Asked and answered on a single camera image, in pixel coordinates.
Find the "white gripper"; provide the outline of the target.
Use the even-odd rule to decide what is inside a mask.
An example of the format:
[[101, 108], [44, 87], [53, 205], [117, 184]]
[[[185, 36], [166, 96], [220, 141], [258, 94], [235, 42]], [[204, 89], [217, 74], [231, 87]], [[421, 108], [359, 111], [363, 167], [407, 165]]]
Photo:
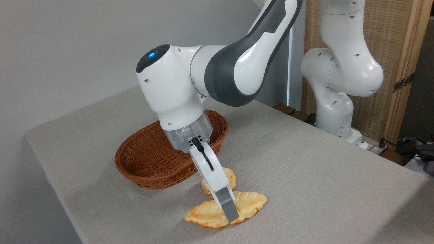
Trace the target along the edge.
[[189, 154], [217, 206], [223, 210], [227, 220], [232, 222], [239, 218], [233, 193], [237, 185], [235, 175], [231, 170], [222, 168], [207, 142], [200, 145], [204, 148], [204, 152], [200, 152], [197, 147], [192, 147]]

